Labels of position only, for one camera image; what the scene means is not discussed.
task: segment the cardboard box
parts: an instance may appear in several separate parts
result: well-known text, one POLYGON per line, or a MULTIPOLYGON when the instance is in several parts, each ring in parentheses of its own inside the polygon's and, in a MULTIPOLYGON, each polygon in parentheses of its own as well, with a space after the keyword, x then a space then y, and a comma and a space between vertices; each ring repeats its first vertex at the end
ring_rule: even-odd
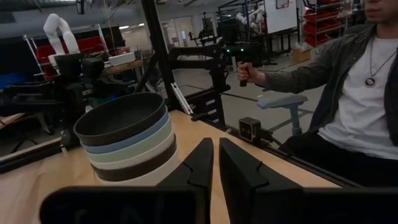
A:
POLYGON ((351 10, 351 6, 352 6, 352 4, 350 2, 344 3, 343 4, 343 10, 344 11, 350 11, 351 10))
POLYGON ((310 59, 311 59, 311 49, 304 50, 303 52, 300 49, 293 49, 294 62, 303 62, 310 59))

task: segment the ceiling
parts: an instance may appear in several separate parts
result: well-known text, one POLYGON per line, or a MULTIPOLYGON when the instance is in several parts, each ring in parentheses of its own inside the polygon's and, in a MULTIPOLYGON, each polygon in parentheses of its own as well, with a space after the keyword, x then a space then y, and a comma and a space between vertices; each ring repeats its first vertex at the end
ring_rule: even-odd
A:
MULTIPOLYGON (((103 1, 92 0, 95 6, 102 6, 103 1)), ((156 0, 158 4, 174 6, 204 6, 217 0, 156 0)), ((135 3, 133 0, 106 0, 108 5, 135 3)), ((0 12, 39 10, 51 7, 73 6, 76 0, 0 0, 0 12)))
MULTIPOLYGON (((21 1, 21 0, 0 0, 0 8, 5 1, 21 1)), ((197 16, 203 14, 203 12, 211 13, 216 12, 217 7, 230 0, 197 0, 191 5, 184 7, 183 5, 190 2, 190 0, 169 0, 166 4, 160 4, 157 6, 157 12, 159 19, 175 19, 179 17, 197 16)), ((101 24, 102 26, 108 26, 108 23, 103 23, 106 20, 103 9, 101 7, 93 6, 87 10, 86 14, 81 15, 76 13, 76 2, 67 1, 56 3, 56 4, 72 4, 67 7, 50 7, 42 8, 42 11, 35 8, 29 11, 15 11, 15 12, 0 12, 0 30, 6 30, 6 32, 0 32, 1 38, 22 36, 24 34, 41 34, 43 33, 43 24, 47 20, 47 17, 51 13, 56 13, 63 19, 65 19, 71 27, 87 26, 91 24, 101 24)), ((128 26, 133 24, 140 24, 145 22, 145 18, 139 9, 137 4, 123 4, 118 8, 118 11, 112 14, 110 20, 113 25, 128 26)))

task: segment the bowl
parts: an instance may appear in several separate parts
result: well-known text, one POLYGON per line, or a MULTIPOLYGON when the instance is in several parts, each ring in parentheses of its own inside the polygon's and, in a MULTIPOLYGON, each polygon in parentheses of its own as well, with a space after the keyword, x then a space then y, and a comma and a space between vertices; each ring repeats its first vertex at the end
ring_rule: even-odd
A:
POLYGON ((107 152, 101 154, 93 154, 86 151, 88 159, 90 162, 118 162, 123 161, 128 158, 132 158, 138 155, 141 155, 158 144, 166 140, 173 133, 173 127, 171 119, 167 121, 167 123, 160 128, 156 133, 149 136, 148 138, 133 144, 129 147, 125 147, 124 149, 120 149, 114 152, 107 152))
POLYGON ((157 93, 135 93, 84 114, 73 130, 86 146, 103 146, 139 134, 160 120, 165 101, 157 93))
POLYGON ((117 169, 127 168, 140 164, 141 162, 148 161, 153 157, 159 155, 161 152, 169 148, 174 141, 175 141, 175 135, 174 133, 170 133, 167 139, 162 141, 159 145, 137 156, 117 162, 93 162, 93 161, 90 162, 91 165, 103 170, 117 170, 117 169))
POLYGON ((133 144, 137 144, 142 140, 145 140, 149 136, 156 133, 168 121, 169 121, 169 113, 166 111, 166 113, 164 113, 163 117, 160 120, 158 120, 158 122, 156 122, 154 125, 152 125, 150 128, 148 128, 147 130, 145 130, 139 134, 136 134, 135 136, 129 137, 125 140, 115 142, 112 144, 108 144, 108 145, 104 145, 104 146, 86 146, 82 142, 80 144, 87 150, 87 152, 90 152, 93 154, 101 154, 101 153, 118 151, 120 149, 124 149, 125 147, 132 146, 133 144))
POLYGON ((131 180, 156 170, 158 167, 169 161, 169 159, 174 155, 176 150, 177 143, 174 140, 173 143, 166 147, 163 151, 161 151, 160 154, 155 155, 151 159, 142 161, 133 166, 115 170, 105 170, 99 169, 93 165, 91 166, 101 180, 114 182, 131 180))
POLYGON ((158 167, 156 170, 142 175, 140 177, 124 180, 124 181, 106 181, 98 178, 98 180, 103 185, 112 185, 112 186, 155 186, 164 180, 168 175, 170 175, 179 165, 180 159, 178 159, 178 150, 175 151, 174 155, 163 165, 158 167))

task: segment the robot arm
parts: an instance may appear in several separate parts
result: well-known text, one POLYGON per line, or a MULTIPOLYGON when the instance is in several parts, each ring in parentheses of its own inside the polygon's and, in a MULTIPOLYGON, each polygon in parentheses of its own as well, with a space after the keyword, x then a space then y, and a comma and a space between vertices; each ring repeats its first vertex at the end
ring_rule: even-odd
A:
MULTIPOLYGON (((252 28, 258 27, 260 22, 264 18, 264 13, 265 13, 264 6, 260 6, 256 11, 250 13, 249 15, 250 27, 252 28)), ((244 17, 241 13, 238 13, 236 15, 236 19, 241 21, 244 25, 248 23, 246 17, 244 17)))
MULTIPOLYGON (((68 23, 62 18, 60 18, 58 15, 53 13, 50 14, 47 20, 45 21, 43 30, 47 34, 50 44, 55 50, 55 55, 65 54, 65 51, 62 48, 61 40, 58 38, 57 28, 59 28, 62 32, 62 37, 65 41, 69 53, 70 54, 80 53, 76 38, 72 34, 68 23)), ((53 67, 57 66, 54 60, 55 55, 49 56, 50 62, 53 65, 53 67)))

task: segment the desk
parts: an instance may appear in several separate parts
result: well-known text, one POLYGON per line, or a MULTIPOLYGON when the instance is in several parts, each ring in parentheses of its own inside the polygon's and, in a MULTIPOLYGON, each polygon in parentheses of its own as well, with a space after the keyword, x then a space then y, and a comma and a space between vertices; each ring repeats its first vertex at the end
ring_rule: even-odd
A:
MULTIPOLYGON (((215 145, 213 189, 211 193, 211 222, 229 223, 218 166, 219 138, 228 137, 267 166, 303 187, 338 187, 304 169, 262 151, 240 139, 227 136, 219 129, 179 111, 170 113, 177 135, 179 158, 183 161, 199 142, 211 137, 215 145)), ((51 192, 70 185, 99 185, 84 149, 78 147, 67 154, 57 154, 0 176, 0 223, 39 223, 42 200, 51 192)))
POLYGON ((144 64, 144 61, 142 60, 136 60, 133 62, 128 62, 128 63, 123 63, 120 65, 115 65, 115 66, 110 66, 108 68, 105 68, 104 71, 102 72, 101 76, 107 76, 107 75, 112 75, 112 74, 116 74, 119 72, 124 72, 130 69, 135 69, 135 68, 139 68, 142 67, 144 64))

